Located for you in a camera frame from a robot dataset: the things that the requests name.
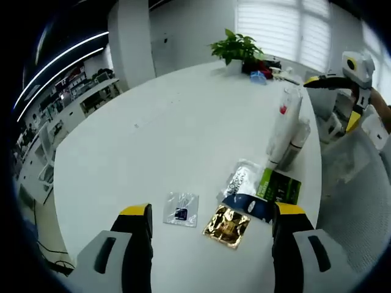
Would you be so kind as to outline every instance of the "gold foil packet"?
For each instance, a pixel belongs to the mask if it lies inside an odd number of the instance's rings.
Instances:
[[[249,222],[248,216],[219,205],[202,234],[224,243],[230,248],[237,249]]]

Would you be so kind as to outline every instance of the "ceiling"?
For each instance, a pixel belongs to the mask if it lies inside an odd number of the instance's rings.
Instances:
[[[150,9],[155,9],[171,0],[149,0]],[[18,60],[14,62],[16,84],[13,103],[19,97],[23,85],[29,81],[51,60],[73,45],[108,30],[107,17],[117,0],[52,0],[28,2],[22,19],[28,25],[19,34],[23,35],[15,44]],[[54,62],[31,85],[18,103],[14,114],[20,115],[27,104],[24,101],[36,84],[44,84],[61,69],[86,54],[105,47],[108,35],[88,42]]]

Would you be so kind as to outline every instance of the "plastic bag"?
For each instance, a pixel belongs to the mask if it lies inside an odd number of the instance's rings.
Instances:
[[[217,200],[222,202],[232,194],[248,194],[255,196],[261,180],[263,168],[251,161],[240,159],[234,172],[227,180],[227,187],[219,192]]]
[[[249,222],[248,216],[221,204],[202,234],[230,248],[237,249]]]
[[[163,222],[187,227],[197,226],[198,195],[170,192],[163,209]]]

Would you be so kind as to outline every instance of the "red object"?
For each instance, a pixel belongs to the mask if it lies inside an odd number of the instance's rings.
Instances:
[[[272,79],[273,75],[271,74],[271,71],[268,67],[265,66],[265,64],[260,61],[259,62],[260,71],[263,73],[263,75],[266,77],[266,79]]]
[[[287,111],[286,105],[283,105],[283,106],[280,107],[280,113],[281,113],[282,115],[284,115],[286,111]]]

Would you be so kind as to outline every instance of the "cable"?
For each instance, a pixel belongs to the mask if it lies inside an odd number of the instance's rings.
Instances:
[[[58,262],[62,262],[62,263],[64,263],[64,264],[68,264],[68,265],[70,265],[72,268],[75,269],[75,266],[74,266],[73,264],[71,264],[70,262],[67,262],[67,261],[56,261],[54,264],[57,264]]]
[[[35,224],[35,228],[37,229],[37,239],[36,239],[36,240],[37,240],[37,243],[38,243],[39,245],[41,245],[41,246],[42,246],[45,250],[47,250],[48,252],[62,253],[62,254],[67,255],[68,253],[65,252],[65,251],[50,250],[50,249],[48,249],[47,247],[45,247],[41,242],[39,242],[39,240],[38,240],[39,235],[38,235],[37,215],[36,215],[36,213],[35,213],[35,203],[36,203],[36,200],[34,200],[34,224]]]
[[[53,253],[63,253],[63,254],[65,254],[65,255],[67,255],[68,253],[67,252],[65,252],[65,251],[57,251],[57,250],[50,250],[50,249],[48,249],[48,248],[46,248],[41,242],[39,242],[39,240],[37,239],[37,243],[39,244],[39,245],[41,245],[45,250],[47,250],[48,252],[53,252]]]

